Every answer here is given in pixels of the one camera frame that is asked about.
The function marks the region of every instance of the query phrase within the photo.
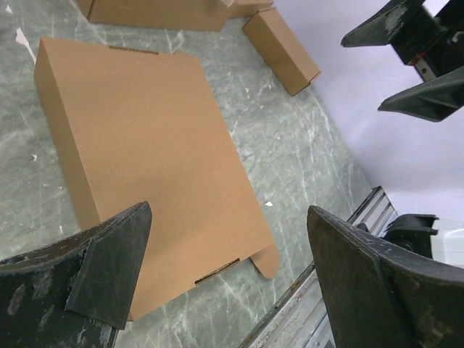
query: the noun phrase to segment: gray marble floor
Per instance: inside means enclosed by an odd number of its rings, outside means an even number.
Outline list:
[[[90,25],[74,0],[0,0],[0,259],[78,231],[33,82],[41,36],[200,58],[277,241],[276,279],[241,262],[129,323],[117,348],[236,347],[312,261],[308,206],[347,218],[370,191],[317,91],[291,98],[243,24],[221,33]]]

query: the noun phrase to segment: brown cardboard box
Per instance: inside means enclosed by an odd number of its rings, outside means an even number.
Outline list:
[[[319,67],[277,9],[259,11],[243,31],[290,95],[298,94],[319,76]]]
[[[261,9],[272,7],[273,0],[236,0],[231,18],[249,17]]]
[[[82,229],[148,201],[132,319],[278,251],[198,59],[42,38],[35,80]]]
[[[221,0],[78,0],[89,22],[220,31],[232,7]]]

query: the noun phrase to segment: robotic arm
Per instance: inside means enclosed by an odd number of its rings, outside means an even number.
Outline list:
[[[423,83],[386,99],[379,111],[443,121],[464,106],[464,1],[432,17],[425,0],[391,0],[346,34],[343,47],[392,45]]]

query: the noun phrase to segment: lavender wall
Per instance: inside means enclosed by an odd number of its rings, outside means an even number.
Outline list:
[[[386,0],[275,0],[319,64],[318,93],[372,186],[400,213],[464,220],[464,111],[442,123],[377,112],[387,97],[421,82],[390,47],[344,49],[341,38]],[[436,14],[447,0],[428,0]]]

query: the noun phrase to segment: small cardboard box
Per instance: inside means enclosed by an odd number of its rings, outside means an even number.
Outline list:
[[[259,11],[243,31],[291,96],[319,76],[319,67],[277,9]]]
[[[231,18],[251,17],[261,9],[272,7],[273,0],[236,0]]]
[[[92,23],[220,31],[233,6],[221,0],[77,0]]]
[[[150,203],[133,320],[248,257],[277,274],[272,233],[198,59],[42,38],[34,77],[81,228]]]

